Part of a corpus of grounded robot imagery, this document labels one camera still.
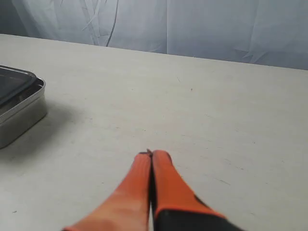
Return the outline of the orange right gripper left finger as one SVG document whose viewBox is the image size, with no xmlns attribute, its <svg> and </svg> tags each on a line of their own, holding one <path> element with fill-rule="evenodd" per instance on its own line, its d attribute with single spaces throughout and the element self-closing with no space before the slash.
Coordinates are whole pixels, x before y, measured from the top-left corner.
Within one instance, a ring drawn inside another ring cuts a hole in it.
<svg viewBox="0 0 308 231">
<path fill-rule="evenodd" d="M 113 193 L 94 211 L 64 231 L 147 231 L 151 156 L 139 153 Z"/>
</svg>

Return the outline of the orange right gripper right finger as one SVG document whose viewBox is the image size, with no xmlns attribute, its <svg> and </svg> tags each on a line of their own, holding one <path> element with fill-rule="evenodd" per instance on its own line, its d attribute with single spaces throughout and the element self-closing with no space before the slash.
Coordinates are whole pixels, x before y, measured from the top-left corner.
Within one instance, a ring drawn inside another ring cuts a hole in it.
<svg viewBox="0 0 308 231">
<path fill-rule="evenodd" d="M 151 202 L 155 231 L 242 230 L 199 199 L 163 150 L 152 154 Z"/>
</svg>

